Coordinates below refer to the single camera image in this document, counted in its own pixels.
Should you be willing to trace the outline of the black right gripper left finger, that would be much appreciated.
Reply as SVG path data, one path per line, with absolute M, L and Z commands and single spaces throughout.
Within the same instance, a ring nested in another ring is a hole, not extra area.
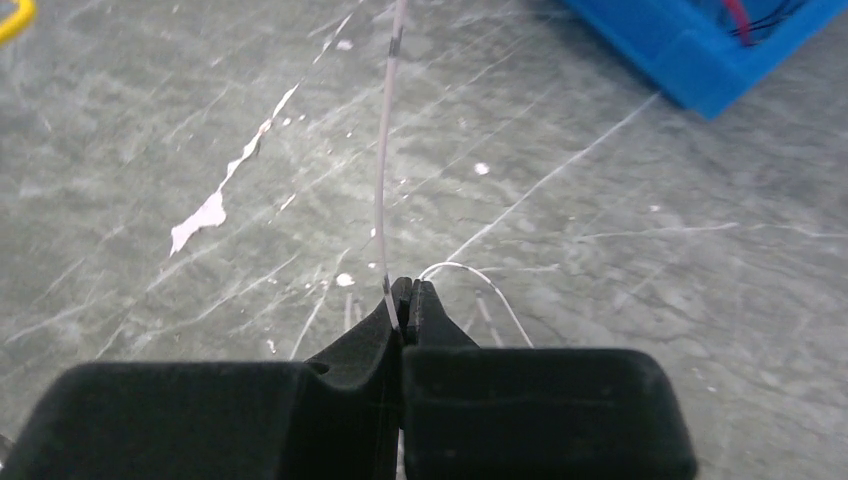
M 5 479 L 392 479 L 412 282 L 313 357 L 91 362 L 60 375 Z

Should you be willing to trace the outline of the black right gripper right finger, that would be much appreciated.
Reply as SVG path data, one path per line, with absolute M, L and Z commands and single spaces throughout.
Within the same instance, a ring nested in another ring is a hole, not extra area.
M 415 281 L 402 353 L 410 479 L 692 479 L 672 384 L 624 348 L 483 348 Z

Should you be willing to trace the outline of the blue plastic bin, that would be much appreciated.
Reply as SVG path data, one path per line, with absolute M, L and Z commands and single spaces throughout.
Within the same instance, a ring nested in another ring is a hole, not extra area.
M 679 106 L 720 115 L 813 35 L 844 1 L 569 1 Z

